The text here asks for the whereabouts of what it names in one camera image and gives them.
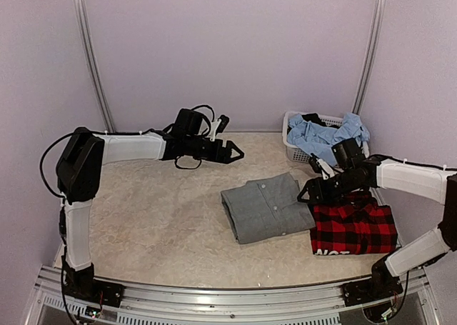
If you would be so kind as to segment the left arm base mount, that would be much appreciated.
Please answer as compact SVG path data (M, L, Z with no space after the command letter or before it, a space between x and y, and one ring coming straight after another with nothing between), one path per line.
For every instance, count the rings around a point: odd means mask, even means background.
M125 286L96 279L93 264L77 271L64 261L62 270L64 272L65 295L98 304L99 306L120 307Z

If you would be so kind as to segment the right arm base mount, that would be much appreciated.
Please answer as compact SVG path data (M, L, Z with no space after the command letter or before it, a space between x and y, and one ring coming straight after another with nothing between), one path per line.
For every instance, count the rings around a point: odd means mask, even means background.
M401 294L400 278L392 276L384 260L377 261L371 268L371 277L342 285L345 306L355 306Z

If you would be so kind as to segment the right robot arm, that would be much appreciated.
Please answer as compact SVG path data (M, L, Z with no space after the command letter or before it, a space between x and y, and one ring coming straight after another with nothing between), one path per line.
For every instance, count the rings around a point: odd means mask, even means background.
M456 169L445 165L416 163L385 154L367 156L355 139L332 146L340 167L335 172L323 160L315 166L321 176L308 180L297 199L307 204L330 204L362 189L379 189L424 199L442 207L434 228L386 256L381 271L368 279L366 294L380 299L393 287L393 278L456 250Z

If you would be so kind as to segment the red black plaid shirt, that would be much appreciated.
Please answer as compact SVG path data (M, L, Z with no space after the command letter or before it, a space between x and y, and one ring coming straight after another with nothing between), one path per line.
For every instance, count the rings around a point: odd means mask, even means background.
M310 230L317 256L390 254L398 232L391 207L379 204L369 191L355 191L334 204L310 207L316 223Z

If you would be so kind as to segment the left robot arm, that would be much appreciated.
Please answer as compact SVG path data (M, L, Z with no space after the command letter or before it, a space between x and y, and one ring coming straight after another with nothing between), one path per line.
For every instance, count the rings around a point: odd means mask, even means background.
M71 286L82 298L95 299L100 292L99 282L83 271L93 266L89 220L102 167L120 161L177 162L185 156L197 162L231 164L242 159L244 152L232 141L218 137L228 123L225 115L206 116L194 107L181 109L175 121L162 130L109 133L79 127L69 135L56 165L59 195L63 200L63 264L78 272Z

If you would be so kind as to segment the grey long sleeve shirt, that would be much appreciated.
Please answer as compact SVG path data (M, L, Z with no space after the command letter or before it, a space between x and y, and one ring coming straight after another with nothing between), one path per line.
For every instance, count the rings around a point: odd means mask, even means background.
M235 240L252 244L315 228L310 209L297 201L299 191L290 173L222 191L221 203Z

